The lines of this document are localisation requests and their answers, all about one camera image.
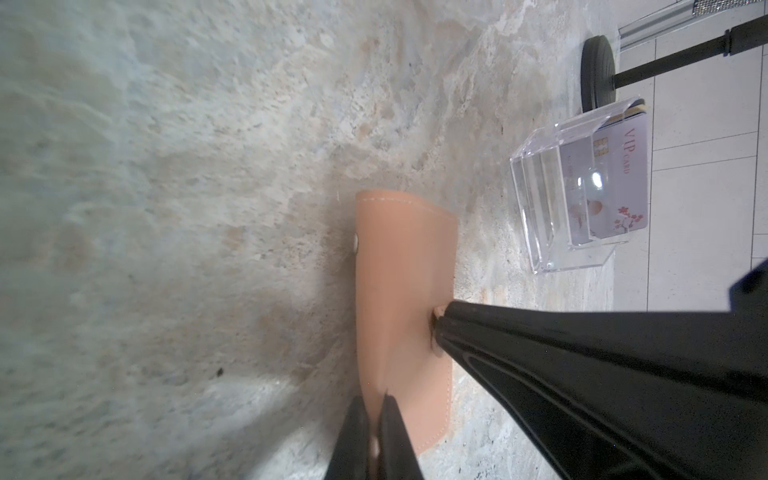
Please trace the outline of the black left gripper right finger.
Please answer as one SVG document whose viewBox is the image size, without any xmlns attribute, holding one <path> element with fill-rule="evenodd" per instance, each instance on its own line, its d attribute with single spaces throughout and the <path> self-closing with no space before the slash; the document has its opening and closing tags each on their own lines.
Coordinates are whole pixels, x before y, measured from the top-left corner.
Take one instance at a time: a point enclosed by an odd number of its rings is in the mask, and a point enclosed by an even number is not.
<svg viewBox="0 0 768 480">
<path fill-rule="evenodd" d="M 397 401 L 389 394 L 383 399 L 377 438 L 377 479 L 424 479 Z"/>
</svg>

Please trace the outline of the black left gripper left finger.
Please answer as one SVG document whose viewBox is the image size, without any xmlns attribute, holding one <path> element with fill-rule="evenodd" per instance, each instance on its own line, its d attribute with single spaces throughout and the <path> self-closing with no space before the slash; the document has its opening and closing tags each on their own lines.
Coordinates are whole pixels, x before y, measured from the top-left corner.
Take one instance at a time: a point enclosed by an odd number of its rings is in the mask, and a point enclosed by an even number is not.
<svg viewBox="0 0 768 480">
<path fill-rule="evenodd" d="M 369 417 L 363 398 L 353 398 L 337 438 L 325 480 L 369 478 Z"/>
</svg>

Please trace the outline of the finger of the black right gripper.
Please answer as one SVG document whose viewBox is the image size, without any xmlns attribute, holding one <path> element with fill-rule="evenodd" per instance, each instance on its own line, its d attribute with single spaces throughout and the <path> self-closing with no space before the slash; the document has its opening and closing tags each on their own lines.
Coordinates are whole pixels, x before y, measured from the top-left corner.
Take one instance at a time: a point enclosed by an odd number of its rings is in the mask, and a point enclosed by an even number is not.
<svg viewBox="0 0 768 480">
<path fill-rule="evenodd" d="M 767 475 L 767 268 L 720 312 L 543 312 L 455 301 L 437 344 L 564 479 Z"/>
</svg>

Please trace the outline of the white VIP card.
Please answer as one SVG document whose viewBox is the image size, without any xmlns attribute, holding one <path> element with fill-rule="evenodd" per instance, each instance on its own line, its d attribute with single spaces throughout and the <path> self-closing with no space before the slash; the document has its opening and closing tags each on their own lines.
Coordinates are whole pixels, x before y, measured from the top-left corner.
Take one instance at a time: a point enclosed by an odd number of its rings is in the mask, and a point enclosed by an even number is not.
<svg viewBox="0 0 768 480">
<path fill-rule="evenodd" d="M 642 99 L 559 148 L 571 243 L 608 241 L 648 226 L 648 119 Z"/>
</svg>

